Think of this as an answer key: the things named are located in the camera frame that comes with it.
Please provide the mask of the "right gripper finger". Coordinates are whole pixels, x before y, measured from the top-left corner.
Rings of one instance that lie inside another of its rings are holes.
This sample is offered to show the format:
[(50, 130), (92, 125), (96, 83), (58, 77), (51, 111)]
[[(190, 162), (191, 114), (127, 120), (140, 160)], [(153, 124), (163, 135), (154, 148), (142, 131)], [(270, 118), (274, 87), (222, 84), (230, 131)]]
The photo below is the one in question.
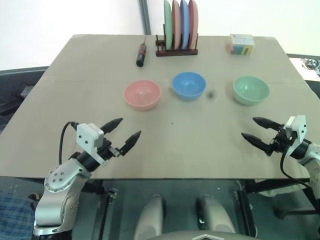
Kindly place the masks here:
[(253, 117), (252, 119), (255, 123), (265, 129), (280, 129), (282, 127), (281, 124), (264, 117)]
[(271, 148), (270, 145), (262, 142), (262, 140), (254, 135), (248, 134), (248, 133), (241, 133), (242, 137), (247, 140), (251, 145), (254, 147), (262, 150), (265, 152), (266, 155), (270, 156), (271, 155)]

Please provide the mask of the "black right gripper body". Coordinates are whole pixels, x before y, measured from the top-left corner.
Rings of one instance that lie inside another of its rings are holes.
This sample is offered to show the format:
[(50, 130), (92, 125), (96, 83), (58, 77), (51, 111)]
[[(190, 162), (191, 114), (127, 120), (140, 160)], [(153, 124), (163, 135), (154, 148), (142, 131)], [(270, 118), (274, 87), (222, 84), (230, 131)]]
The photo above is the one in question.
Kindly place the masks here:
[(273, 152), (283, 153), (287, 146), (292, 146), (297, 139), (297, 133), (294, 131), (286, 131), (284, 124), (272, 124), (271, 129), (276, 130), (276, 136), (269, 144), (267, 155), (271, 156)]

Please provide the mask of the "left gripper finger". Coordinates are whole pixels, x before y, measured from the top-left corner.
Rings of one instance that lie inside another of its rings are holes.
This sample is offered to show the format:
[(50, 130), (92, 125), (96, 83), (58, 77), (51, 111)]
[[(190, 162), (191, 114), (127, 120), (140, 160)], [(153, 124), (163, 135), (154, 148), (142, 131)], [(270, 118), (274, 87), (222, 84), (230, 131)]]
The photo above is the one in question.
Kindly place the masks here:
[(125, 154), (127, 154), (132, 148), (133, 146), (136, 144), (136, 142), (138, 141), (139, 137), (141, 135), (141, 131), (138, 131), (136, 133), (134, 133), (133, 135), (131, 135), (126, 141), (125, 144), (120, 148), (119, 152), (122, 156), (124, 156)]
[(123, 120), (122, 117), (120, 117), (120, 118), (115, 118), (115, 119), (107, 122), (106, 124), (104, 124), (100, 129), (101, 129), (104, 133), (110, 133), (110, 132), (112, 132), (115, 128), (117, 128), (117, 126), (121, 123), (122, 120)]

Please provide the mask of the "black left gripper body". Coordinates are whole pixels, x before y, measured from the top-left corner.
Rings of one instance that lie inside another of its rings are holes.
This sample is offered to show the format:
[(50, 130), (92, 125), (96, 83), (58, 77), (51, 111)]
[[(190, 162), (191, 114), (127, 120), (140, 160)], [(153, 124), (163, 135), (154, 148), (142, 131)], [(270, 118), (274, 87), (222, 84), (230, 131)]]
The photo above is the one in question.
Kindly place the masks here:
[(121, 155), (118, 148), (112, 146), (112, 142), (106, 137), (102, 139), (102, 145), (97, 149), (97, 154), (102, 158), (104, 162), (110, 160), (111, 158), (117, 158)]

